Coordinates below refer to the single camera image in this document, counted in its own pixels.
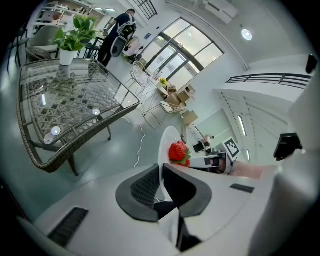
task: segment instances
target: glass table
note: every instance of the glass table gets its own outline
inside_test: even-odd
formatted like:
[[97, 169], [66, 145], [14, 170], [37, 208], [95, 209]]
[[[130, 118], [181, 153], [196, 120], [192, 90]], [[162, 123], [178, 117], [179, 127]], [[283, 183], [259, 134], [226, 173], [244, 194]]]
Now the glass table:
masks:
[[[59, 59], [23, 66], [17, 117], [23, 143], [36, 167], [55, 172], [66, 160], [72, 171], [74, 153], [109, 125], [135, 110], [140, 101], [97, 60]], [[39, 151], [54, 152], [43, 161]]]

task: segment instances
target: glass tabletop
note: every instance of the glass tabletop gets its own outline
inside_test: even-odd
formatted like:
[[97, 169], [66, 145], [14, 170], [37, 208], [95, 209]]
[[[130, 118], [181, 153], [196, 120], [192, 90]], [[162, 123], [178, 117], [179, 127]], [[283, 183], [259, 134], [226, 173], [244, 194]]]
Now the glass tabletop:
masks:
[[25, 65], [20, 74], [20, 109], [40, 142], [67, 143], [96, 125], [102, 114], [139, 100], [96, 60], [59, 59]]

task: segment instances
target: black railing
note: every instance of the black railing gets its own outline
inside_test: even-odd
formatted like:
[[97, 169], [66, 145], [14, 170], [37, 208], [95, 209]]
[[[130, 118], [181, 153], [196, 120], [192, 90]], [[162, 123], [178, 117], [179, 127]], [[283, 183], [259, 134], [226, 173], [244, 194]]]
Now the black railing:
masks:
[[143, 14], [150, 20], [153, 16], [158, 15], [156, 8], [151, 0], [133, 0]]
[[265, 73], [248, 74], [231, 77], [226, 84], [230, 83], [266, 83], [304, 89], [310, 82], [311, 76], [304, 74], [289, 73]]

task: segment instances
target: air conditioner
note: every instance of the air conditioner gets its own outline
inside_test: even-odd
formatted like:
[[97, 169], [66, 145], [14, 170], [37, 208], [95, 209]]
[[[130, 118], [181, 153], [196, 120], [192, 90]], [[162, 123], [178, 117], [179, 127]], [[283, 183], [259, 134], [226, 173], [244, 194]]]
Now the air conditioner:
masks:
[[203, 3], [209, 12], [213, 13], [225, 24], [229, 24], [238, 13], [238, 10], [226, 0], [203, 0]]

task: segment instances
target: wicker table frame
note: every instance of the wicker table frame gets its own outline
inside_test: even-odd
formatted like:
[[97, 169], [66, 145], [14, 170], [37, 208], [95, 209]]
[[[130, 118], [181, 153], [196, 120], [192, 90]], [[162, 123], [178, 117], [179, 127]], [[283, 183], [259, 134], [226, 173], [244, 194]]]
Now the wicker table frame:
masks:
[[[41, 60], [41, 61], [37, 61], [37, 63], [46, 62], [46, 61], [47, 60]], [[90, 127], [89, 129], [87, 129], [86, 131], [84, 131], [83, 133], [81, 133], [79, 136], [75, 137], [71, 141], [68, 141], [67, 143], [64, 143], [63, 139], [61, 139], [60, 141], [62, 142], [62, 144], [64, 144], [62, 147], [58, 147], [55, 145], [46, 145], [44, 143], [37, 143], [32, 141], [29, 133], [29, 129], [28, 129], [28, 126], [33, 125], [33, 122], [32, 121], [26, 122], [26, 118], [25, 118], [24, 104], [23, 104], [24, 99], [23, 99], [23, 92], [22, 92], [23, 87], [21, 86], [22, 70], [23, 70], [23, 67], [20, 69], [20, 72], [19, 72], [18, 97], [16, 102], [18, 124], [19, 124], [23, 143], [31, 158], [31, 161], [37, 168], [43, 171], [46, 171], [47, 173], [53, 173], [57, 171], [58, 168], [61, 167], [66, 160], [68, 160], [73, 173], [76, 176], [78, 176], [79, 174], [77, 173], [77, 170], [75, 167], [74, 153], [79, 148], [81, 148], [87, 141], [89, 141], [92, 137], [100, 133], [105, 128], [108, 128], [108, 131], [110, 134], [110, 137], [109, 137], [109, 140], [110, 140], [111, 131], [109, 126], [115, 121], [117, 121], [118, 119], [122, 118], [123, 116], [135, 110], [140, 104], [140, 102], [138, 101], [138, 103], [133, 104], [127, 108], [123, 108], [120, 105], [114, 106], [113, 108], [116, 108], [116, 107], [120, 107], [120, 108], [113, 115], [107, 118], [103, 118], [101, 115], [98, 115], [97, 117], [92, 117], [89, 120], [93, 120], [94, 118], [97, 118], [99, 122], [97, 122], [96, 125]], [[89, 120], [85, 119], [77, 125], [83, 125]], [[43, 162], [36, 148], [41, 148], [50, 152], [56, 152], [56, 154], [52, 156], [47, 162]]]

